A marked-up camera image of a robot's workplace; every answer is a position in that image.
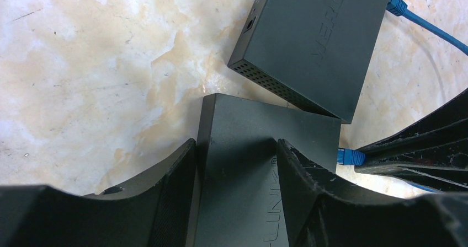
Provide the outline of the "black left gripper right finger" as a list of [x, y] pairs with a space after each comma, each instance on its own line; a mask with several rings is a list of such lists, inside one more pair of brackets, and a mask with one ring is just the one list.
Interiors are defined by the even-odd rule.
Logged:
[[277, 142], [290, 246], [466, 246], [467, 193], [402, 199], [358, 186]]

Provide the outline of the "black network switch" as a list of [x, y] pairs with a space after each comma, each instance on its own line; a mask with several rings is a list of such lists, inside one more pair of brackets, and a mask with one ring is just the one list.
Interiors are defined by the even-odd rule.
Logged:
[[353, 120], [388, 0], [254, 0], [228, 67], [301, 110]]

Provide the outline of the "black mat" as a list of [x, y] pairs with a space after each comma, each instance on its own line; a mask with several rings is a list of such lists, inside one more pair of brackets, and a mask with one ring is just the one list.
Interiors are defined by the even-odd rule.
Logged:
[[341, 123], [296, 109], [210, 94], [203, 98], [189, 246], [288, 246], [276, 144], [336, 169]]

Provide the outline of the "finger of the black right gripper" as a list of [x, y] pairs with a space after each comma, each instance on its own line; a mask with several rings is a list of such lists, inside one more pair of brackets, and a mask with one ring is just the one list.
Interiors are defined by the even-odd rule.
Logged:
[[389, 158], [467, 139], [467, 90], [402, 131], [361, 147], [368, 158]]
[[467, 167], [411, 162], [391, 158], [371, 160], [355, 166], [357, 173], [388, 176], [437, 192], [466, 192]]

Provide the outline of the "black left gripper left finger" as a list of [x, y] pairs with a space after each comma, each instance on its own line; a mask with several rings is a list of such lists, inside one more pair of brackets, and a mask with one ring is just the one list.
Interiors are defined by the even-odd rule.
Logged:
[[99, 195], [49, 185], [1, 187], [2, 246], [184, 246], [195, 141]]

